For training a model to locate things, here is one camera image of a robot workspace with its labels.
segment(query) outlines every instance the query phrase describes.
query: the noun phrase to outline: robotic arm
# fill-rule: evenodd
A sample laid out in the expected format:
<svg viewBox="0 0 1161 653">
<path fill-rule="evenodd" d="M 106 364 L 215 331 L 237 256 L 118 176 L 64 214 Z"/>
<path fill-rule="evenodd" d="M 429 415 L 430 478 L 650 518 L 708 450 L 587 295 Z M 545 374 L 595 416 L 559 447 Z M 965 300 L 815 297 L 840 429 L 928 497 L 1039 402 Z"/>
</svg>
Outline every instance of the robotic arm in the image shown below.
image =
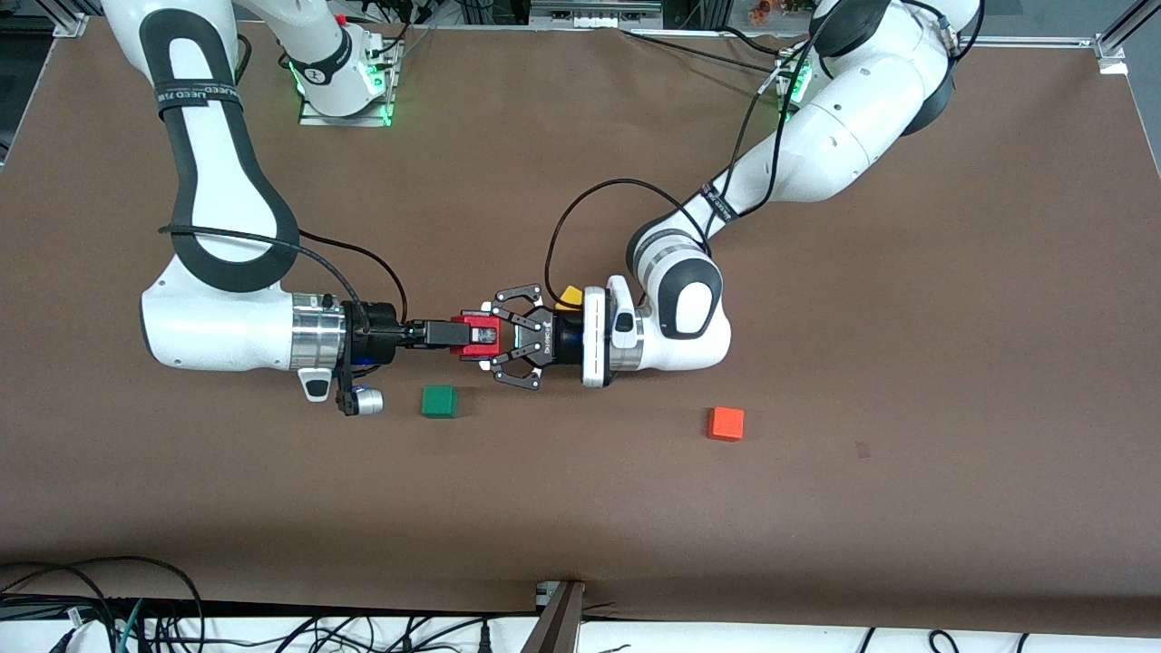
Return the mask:
<svg viewBox="0 0 1161 653">
<path fill-rule="evenodd" d="M 620 275 L 605 287 L 585 288 L 583 321 L 557 313 L 551 324 L 555 358 L 522 357 L 535 366 L 533 374 L 539 379 L 546 361 L 579 364 L 584 385 L 598 388 L 616 372 L 699 369 L 721 361 L 730 324 L 721 271 L 702 239 L 770 201 L 831 198 L 900 136 L 931 123 L 953 89 L 961 55 L 956 33 L 981 7 L 981 0 L 820 2 L 810 22 L 810 50 L 801 56 L 809 63 L 803 70 L 825 74 L 810 81 L 803 72 L 787 81 L 785 93 L 798 103 L 793 119 L 680 210 L 644 224 L 626 252 L 628 268 L 644 288 L 643 302 L 634 304 Z M 518 325 L 517 335 L 519 353 L 519 336 L 529 340 L 535 333 Z M 543 346 L 551 344 L 550 338 Z"/>
<path fill-rule="evenodd" d="M 316 109 L 348 115 L 383 92 L 369 72 L 384 63 L 382 38 L 340 24 L 324 0 L 240 3 L 275 31 Z M 587 387 L 608 385 L 615 372 L 715 365 L 729 349 L 730 325 L 721 272 L 702 241 L 767 201 L 830 198 L 896 138 L 935 120 L 950 99 L 959 58 L 953 33 L 981 3 L 821 2 L 812 48 L 801 56 L 827 77 L 809 85 L 805 74 L 791 80 L 793 120 L 682 210 L 632 238 L 627 263 L 646 289 L 640 306 L 626 279 L 614 275 L 605 287 L 585 289 L 582 311 L 545 307 L 540 286 L 532 285 L 502 290 L 481 310 L 449 321 L 401 323 L 387 303 L 282 290 L 298 229 L 246 132 L 229 0 L 107 0 L 122 50 L 153 86 L 179 173 L 168 228 L 175 256 L 140 299 L 146 346 L 179 368 L 293 371 L 315 402 L 326 401 L 337 379 L 336 401 L 346 415 L 383 407 L 378 390 L 354 385 L 360 373 L 353 366 L 389 364 L 399 347 L 448 349 L 496 380 L 529 389 L 540 387 L 549 365 L 580 365 Z M 521 315 L 505 308 L 518 297 L 533 309 Z M 506 352 L 502 322 L 514 333 Z M 505 372 L 518 358 L 532 364 L 531 373 Z"/>
<path fill-rule="evenodd" d="M 383 60 L 382 37 L 339 24 L 324 0 L 240 3 L 275 31 L 319 112 L 348 115 L 383 93 L 368 72 Z M 146 346 L 161 364 L 186 369 L 294 371 L 307 399 L 325 401 L 351 338 L 351 307 L 282 290 L 296 256 L 290 247 L 188 231 L 298 243 L 294 214 L 262 174 L 246 131 L 230 0 L 107 0 L 104 8 L 125 56 L 153 86 L 179 174 L 175 256 L 140 299 Z M 378 390 L 349 387 L 349 367 L 346 382 L 345 411 L 382 407 Z"/>
</svg>

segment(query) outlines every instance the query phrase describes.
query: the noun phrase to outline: white robotic arm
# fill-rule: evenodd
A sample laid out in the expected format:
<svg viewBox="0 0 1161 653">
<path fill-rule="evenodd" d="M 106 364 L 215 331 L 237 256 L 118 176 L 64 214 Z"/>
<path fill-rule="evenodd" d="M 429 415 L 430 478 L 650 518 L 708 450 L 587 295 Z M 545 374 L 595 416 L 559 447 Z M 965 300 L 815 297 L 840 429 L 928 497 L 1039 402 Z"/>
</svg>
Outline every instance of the white robotic arm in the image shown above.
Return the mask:
<svg viewBox="0 0 1161 653">
<path fill-rule="evenodd" d="M 347 115 L 383 92 L 367 72 L 381 37 L 340 26 L 324 0 L 241 3 L 275 31 L 315 108 Z M 107 0 L 104 9 L 125 56 L 153 86 L 178 165 L 175 256 L 140 300 L 150 352 L 187 369 L 295 371 L 307 397 L 325 401 L 348 330 L 339 302 L 282 290 L 293 249 L 181 231 L 217 228 L 298 243 L 294 214 L 262 174 L 246 131 L 230 1 Z M 377 390 L 360 393 L 352 410 L 382 406 Z"/>
<path fill-rule="evenodd" d="M 900 0 L 820 5 L 808 55 L 813 70 L 825 70 L 831 79 L 813 81 L 783 127 L 772 189 L 777 131 L 682 210 L 634 235 L 627 264 L 646 299 L 634 306 L 619 275 L 605 288 L 585 289 L 586 386 L 603 387 L 615 372 L 698 369 L 724 358 L 730 324 L 722 277 L 704 251 L 702 236 L 712 237 L 767 201 L 817 202 L 835 195 L 895 139 L 939 115 L 957 60 L 949 35 L 971 22 L 980 1 L 929 0 L 926 6 L 935 13 Z M 830 16 L 832 9 L 842 14 Z"/>
</svg>

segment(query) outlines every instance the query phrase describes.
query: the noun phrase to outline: floor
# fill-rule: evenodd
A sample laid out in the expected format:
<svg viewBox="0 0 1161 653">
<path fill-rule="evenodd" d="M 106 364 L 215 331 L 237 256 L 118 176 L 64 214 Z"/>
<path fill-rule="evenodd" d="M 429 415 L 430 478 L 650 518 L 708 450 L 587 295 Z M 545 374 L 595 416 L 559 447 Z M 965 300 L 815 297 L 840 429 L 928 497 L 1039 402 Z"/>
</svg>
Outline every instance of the floor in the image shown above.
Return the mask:
<svg viewBox="0 0 1161 653">
<path fill-rule="evenodd" d="M 1091 36 L 1109 27 L 1132 0 L 988 0 L 988 36 Z M 1154 16 L 1125 43 L 1128 84 L 1161 168 L 1161 17 Z"/>
</svg>

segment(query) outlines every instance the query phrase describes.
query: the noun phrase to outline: green block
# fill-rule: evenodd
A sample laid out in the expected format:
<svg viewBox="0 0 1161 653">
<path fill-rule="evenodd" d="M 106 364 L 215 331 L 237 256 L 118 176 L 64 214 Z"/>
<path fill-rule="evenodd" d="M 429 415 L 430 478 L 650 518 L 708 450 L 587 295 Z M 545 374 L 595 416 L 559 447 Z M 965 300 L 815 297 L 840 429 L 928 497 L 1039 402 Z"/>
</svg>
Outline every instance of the green block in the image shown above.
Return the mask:
<svg viewBox="0 0 1161 653">
<path fill-rule="evenodd" d="M 459 404 L 454 387 L 424 386 L 424 401 L 419 412 L 432 419 L 452 419 Z"/>
</svg>

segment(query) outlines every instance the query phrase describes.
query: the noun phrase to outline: orange block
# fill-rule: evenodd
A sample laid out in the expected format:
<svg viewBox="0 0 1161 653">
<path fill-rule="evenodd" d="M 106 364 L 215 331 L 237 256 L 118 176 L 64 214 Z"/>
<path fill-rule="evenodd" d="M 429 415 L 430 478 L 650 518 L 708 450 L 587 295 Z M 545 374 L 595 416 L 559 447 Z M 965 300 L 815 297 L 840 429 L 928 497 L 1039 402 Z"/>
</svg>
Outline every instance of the orange block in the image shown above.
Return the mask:
<svg viewBox="0 0 1161 653">
<path fill-rule="evenodd" d="M 709 439 L 735 443 L 742 439 L 745 411 L 741 408 L 715 406 L 709 412 Z"/>
</svg>

